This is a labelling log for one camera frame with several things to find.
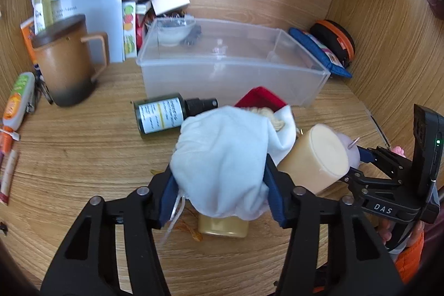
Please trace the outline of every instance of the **white fabric pouch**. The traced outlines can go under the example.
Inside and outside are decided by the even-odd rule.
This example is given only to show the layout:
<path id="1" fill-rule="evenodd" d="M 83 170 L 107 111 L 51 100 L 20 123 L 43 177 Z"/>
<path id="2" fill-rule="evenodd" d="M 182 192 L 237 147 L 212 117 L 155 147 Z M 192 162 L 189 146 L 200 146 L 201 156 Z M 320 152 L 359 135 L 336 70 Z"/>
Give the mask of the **white fabric pouch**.
<path id="1" fill-rule="evenodd" d="M 296 140 L 290 106 L 274 115 L 285 122 L 278 132 L 267 117 L 230 106 L 184 121 L 170 167 L 180 194 L 198 212 L 250 221 L 268 209 L 266 155 L 277 165 Z"/>

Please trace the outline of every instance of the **brown mug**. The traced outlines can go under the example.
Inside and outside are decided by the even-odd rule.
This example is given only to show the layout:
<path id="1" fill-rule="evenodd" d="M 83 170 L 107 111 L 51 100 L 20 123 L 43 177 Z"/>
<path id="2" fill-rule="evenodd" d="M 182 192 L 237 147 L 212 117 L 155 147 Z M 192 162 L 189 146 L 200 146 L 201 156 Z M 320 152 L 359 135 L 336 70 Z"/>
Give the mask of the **brown mug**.
<path id="1" fill-rule="evenodd" d="M 103 66 L 94 71 L 87 42 L 102 41 Z M 94 90 L 97 78 L 109 64 L 108 35 L 88 34 L 83 14 L 60 20 L 38 33 L 32 40 L 46 86 L 61 106 L 76 105 Z"/>

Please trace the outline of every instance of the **yellow stripe on label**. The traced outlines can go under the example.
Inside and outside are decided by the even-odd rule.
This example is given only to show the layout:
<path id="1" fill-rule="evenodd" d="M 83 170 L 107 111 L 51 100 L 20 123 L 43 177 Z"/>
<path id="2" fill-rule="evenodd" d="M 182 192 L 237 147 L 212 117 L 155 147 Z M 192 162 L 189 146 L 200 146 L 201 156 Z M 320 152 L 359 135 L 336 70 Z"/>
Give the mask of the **yellow stripe on label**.
<path id="1" fill-rule="evenodd" d="M 165 123 L 163 123 L 162 110 L 160 108 L 160 103 L 157 104 L 157 108 L 159 108 L 159 116 L 160 116 L 160 121 L 162 123 L 162 130 L 164 130 L 165 129 Z"/>

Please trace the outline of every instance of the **white bowl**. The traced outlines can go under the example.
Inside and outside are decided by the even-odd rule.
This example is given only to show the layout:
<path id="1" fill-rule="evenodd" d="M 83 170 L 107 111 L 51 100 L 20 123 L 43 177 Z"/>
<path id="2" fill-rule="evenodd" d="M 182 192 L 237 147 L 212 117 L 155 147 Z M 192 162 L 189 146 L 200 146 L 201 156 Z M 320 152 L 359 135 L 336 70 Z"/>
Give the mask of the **white bowl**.
<path id="1" fill-rule="evenodd" d="M 160 20 L 160 22 L 158 25 L 157 39 L 159 45 L 166 47 L 173 47 L 180 44 L 182 40 L 188 37 L 188 34 L 196 24 L 193 17 L 167 18 Z"/>

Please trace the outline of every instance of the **orange sleeve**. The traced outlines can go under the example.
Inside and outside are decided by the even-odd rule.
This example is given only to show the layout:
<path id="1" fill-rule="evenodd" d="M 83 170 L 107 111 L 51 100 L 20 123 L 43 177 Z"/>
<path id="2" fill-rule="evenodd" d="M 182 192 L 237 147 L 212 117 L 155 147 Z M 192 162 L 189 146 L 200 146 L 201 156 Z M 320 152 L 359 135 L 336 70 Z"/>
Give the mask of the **orange sleeve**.
<path id="1" fill-rule="evenodd" d="M 408 283 L 418 271 L 423 246 L 424 231 L 414 245 L 399 254 L 398 259 L 395 262 L 399 275 L 405 284 Z"/>

